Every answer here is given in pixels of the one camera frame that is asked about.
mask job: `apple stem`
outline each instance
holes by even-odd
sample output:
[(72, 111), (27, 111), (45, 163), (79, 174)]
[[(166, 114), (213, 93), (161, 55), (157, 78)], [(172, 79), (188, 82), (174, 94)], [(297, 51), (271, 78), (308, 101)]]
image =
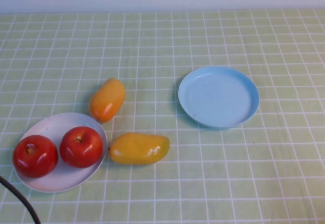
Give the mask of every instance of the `apple stem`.
[(28, 154), (31, 154), (34, 151), (34, 147), (33, 146), (28, 146), (26, 151), (27, 151)]

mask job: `plate rim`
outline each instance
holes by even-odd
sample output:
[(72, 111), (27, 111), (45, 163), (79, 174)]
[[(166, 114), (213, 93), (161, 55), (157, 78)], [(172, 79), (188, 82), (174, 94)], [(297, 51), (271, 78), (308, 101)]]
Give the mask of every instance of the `plate rim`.
[(78, 186), (80, 186), (81, 184), (85, 183), (87, 180), (89, 180), (89, 178), (91, 178), (95, 172), (97, 172), (97, 170), (101, 167), (103, 161), (105, 160), (106, 158), (106, 155), (107, 155), (107, 148), (108, 148), (108, 141), (107, 141), (107, 135), (106, 135), (106, 132), (103, 128), (103, 126), (98, 122), (96, 121), (95, 119), (93, 119), (92, 117), (86, 115), (86, 114), (83, 114), (83, 113), (78, 113), (78, 112), (63, 112), (63, 113), (58, 113), (58, 114), (54, 114), (54, 115), (51, 115), (51, 116), (48, 116), (48, 117), (44, 117), (43, 119), (41, 119), (40, 121), (36, 122), (34, 125), (32, 125), (30, 128), (28, 128), (25, 133), (23, 134), (23, 136), (20, 138), (19, 142), (28, 136), (28, 132), (33, 128), (33, 127), (37, 127), (39, 126), (40, 124), (42, 124), (43, 121), (45, 120), (49, 120), (50, 118), (52, 117), (57, 117), (57, 116), (61, 116), (61, 115), (78, 115), (78, 116), (84, 116), (84, 117), (87, 117), (88, 119), (92, 120), (93, 122), (95, 122), (99, 128), (101, 130), (103, 130), (103, 136), (105, 137), (104, 139), (104, 142), (102, 142), (103, 144), (103, 152), (102, 152), (102, 155), (101, 155), (101, 158), (96, 162), (98, 164), (98, 166), (93, 170), (93, 172), (87, 177), (85, 178), (84, 180), (82, 180), (81, 182), (79, 182), (78, 184), (75, 184), (74, 186), (71, 186), (71, 187), (68, 187), (68, 188), (65, 188), (65, 189), (62, 189), (62, 190), (39, 190), (37, 188), (34, 188), (30, 185), (28, 185), (23, 179), (22, 179), (22, 175), (21, 173), (19, 173), (15, 168), (14, 168), (14, 171), (16, 172), (16, 175), (18, 177), (18, 179), (25, 185), (27, 186), (28, 188), (34, 190), (34, 191), (37, 191), (37, 192), (40, 192), (40, 193), (47, 193), (47, 194), (54, 194), (54, 193), (61, 193), (61, 192), (65, 192), (65, 191), (69, 191), (69, 190), (72, 190)]
[[(202, 121), (199, 121), (197, 120), (196, 118), (194, 118), (193, 116), (191, 116), (191, 113), (186, 110), (186, 102), (185, 100), (181, 99), (181, 93), (182, 91), (185, 89), (185, 83), (186, 83), (186, 80), (189, 79), (189, 77), (191, 75), (193, 75), (194, 73), (199, 73), (199, 72), (202, 72), (204, 70), (209, 70), (209, 69), (214, 69), (214, 70), (219, 70), (219, 69), (223, 69), (223, 70), (228, 70), (228, 71), (231, 71), (233, 73), (237, 73), (238, 75), (240, 75), (242, 78), (245, 78), (248, 83), (250, 83), (250, 86), (255, 90), (254, 92), (256, 92), (256, 108), (254, 110), (252, 110), (251, 112), (251, 115), (248, 116), (247, 118), (245, 118), (244, 120), (238, 122), (238, 123), (235, 123), (235, 124), (232, 124), (230, 126), (215, 126), (215, 125), (210, 125), (210, 124), (206, 124)], [(243, 123), (245, 123), (247, 120), (249, 120), (258, 110), (259, 108), (259, 104), (260, 104), (260, 94), (259, 94), (259, 90), (258, 90), (258, 87), (254, 84), (254, 82), (247, 76), (245, 75), (244, 73), (234, 69), (234, 68), (230, 68), (230, 67), (227, 67), (227, 66), (217, 66), (217, 65), (211, 65), (211, 66), (205, 66), (205, 67), (200, 67), (200, 68), (197, 68), (197, 69), (194, 69), (192, 70), (191, 72), (189, 72), (188, 74), (186, 74), (183, 78), (182, 78), (182, 81), (180, 82), (179, 86), (178, 86), (178, 101), (179, 101), (179, 104), (181, 105), (182, 109), (185, 111), (185, 113), (192, 119), (194, 120), (195, 122), (205, 126), (205, 127), (209, 127), (209, 128), (212, 128), (212, 129), (219, 129), (219, 130), (223, 130), (223, 129), (230, 129), (230, 128), (234, 128), (234, 127), (237, 127)]]

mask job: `black cable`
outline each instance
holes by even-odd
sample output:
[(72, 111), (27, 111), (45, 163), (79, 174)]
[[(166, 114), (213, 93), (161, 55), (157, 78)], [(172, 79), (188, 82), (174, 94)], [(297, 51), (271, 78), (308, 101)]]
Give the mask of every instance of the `black cable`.
[(0, 176), (0, 183), (5, 186), (10, 192), (12, 192), (23, 204), (26, 206), (27, 210), (29, 211), (33, 221), (35, 224), (41, 224), (39, 217), (37, 216), (34, 208), (28, 202), (28, 200), (22, 195), (13, 185), (11, 185), (6, 179)]

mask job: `mango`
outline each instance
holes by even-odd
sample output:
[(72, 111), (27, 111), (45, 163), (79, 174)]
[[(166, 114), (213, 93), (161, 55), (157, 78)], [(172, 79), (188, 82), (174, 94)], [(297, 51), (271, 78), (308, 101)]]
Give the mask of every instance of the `mango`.
[(125, 96), (125, 87), (120, 80), (107, 79), (91, 97), (89, 102), (91, 117), (99, 123), (111, 120), (124, 103)]
[(166, 156), (170, 140), (162, 135), (126, 133), (109, 148), (111, 161), (123, 165), (149, 165)]

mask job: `plate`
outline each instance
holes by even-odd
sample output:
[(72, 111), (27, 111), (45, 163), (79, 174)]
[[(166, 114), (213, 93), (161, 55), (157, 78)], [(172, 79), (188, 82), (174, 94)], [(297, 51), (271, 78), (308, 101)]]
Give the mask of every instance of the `plate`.
[(59, 149), (63, 135), (70, 129), (77, 126), (88, 126), (96, 130), (103, 142), (103, 152), (101, 158), (88, 168), (74, 168), (63, 162), (59, 156), (57, 166), (48, 175), (31, 179), (17, 172), (20, 180), (33, 190), (55, 193), (70, 190), (90, 178), (100, 167), (107, 153), (107, 137), (102, 126), (90, 116), (80, 113), (61, 113), (47, 117), (33, 125), (21, 139), (29, 135), (43, 135), (48, 137)]
[(228, 67), (196, 69), (180, 83), (178, 98), (196, 122), (215, 129), (236, 127), (258, 109), (259, 93), (243, 73)]

